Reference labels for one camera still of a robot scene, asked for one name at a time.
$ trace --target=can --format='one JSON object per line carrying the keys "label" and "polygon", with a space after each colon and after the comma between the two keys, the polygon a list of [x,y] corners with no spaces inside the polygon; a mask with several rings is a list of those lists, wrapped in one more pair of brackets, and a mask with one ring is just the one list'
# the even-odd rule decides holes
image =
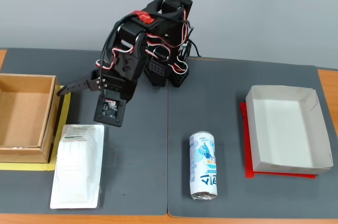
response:
{"label": "can", "polygon": [[215,140],[211,133],[197,132],[190,140],[190,194],[195,199],[217,196]]}

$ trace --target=gray desk mat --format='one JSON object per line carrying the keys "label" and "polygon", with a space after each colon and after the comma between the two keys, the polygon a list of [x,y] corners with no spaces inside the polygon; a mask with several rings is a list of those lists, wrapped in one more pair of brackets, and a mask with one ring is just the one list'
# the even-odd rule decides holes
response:
{"label": "gray desk mat", "polygon": [[[338,143],[318,77],[312,66],[237,60],[190,60],[190,74],[169,87],[168,212],[177,217],[338,218]],[[321,103],[333,168],[315,180],[256,175],[245,178],[243,121],[239,103],[252,85],[314,88]],[[215,137],[218,196],[192,200],[189,137]]]}
{"label": "gray desk mat", "polygon": [[[68,84],[94,69],[97,51],[9,49],[2,73],[57,75]],[[68,124],[93,124],[98,92],[74,92]],[[0,171],[0,213],[137,214],[167,212],[167,88],[142,75],[123,126],[105,127],[100,207],[49,208],[54,172]]]}

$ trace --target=table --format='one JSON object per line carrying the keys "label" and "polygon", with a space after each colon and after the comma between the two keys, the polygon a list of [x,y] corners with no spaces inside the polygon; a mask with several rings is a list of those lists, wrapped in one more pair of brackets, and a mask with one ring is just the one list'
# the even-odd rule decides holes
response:
{"label": "table", "polygon": [[[6,55],[6,51],[0,51],[0,66]],[[338,72],[328,70],[318,70],[320,80],[325,93],[326,101],[333,119],[333,123],[338,132]],[[271,219],[192,219],[174,218],[168,214],[164,216],[56,216],[56,215],[20,215],[2,214],[0,223],[338,223],[338,220],[271,220]]]}

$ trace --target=red paper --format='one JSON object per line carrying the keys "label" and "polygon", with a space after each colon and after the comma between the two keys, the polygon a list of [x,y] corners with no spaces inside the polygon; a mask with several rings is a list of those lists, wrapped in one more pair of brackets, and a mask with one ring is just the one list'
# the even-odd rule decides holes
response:
{"label": "red paper", "polygon": [[245,177],[246,178],[255,178],[255,174],[285,175],[285,176],[296,176],[296,177],[299,177],[299,178],[310,178],[310,179],[316,178],[316,175],[307,175],[307,174],[255,172],[253,167],[252,167],[252,156],[251,156],[251,146],[250,146],[250,134],[249,134],[247,104],[245,102],[241,102],[240,107],[241,107],[243,122],[244,122],[244,151],[245,151]]}

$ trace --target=cardboard box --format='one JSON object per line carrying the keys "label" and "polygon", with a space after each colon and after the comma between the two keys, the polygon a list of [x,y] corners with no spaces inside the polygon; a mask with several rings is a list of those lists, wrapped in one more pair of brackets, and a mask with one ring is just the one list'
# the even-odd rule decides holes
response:
{"label": "cardboard box", "polygon": [[253,86],[246,102],[254,171],[322,174],[333,166],[315,90]]}
{"label": "cardboard box", "polygon": [[0,162],[48,162],[59,89],[56,76],[0,73]]}

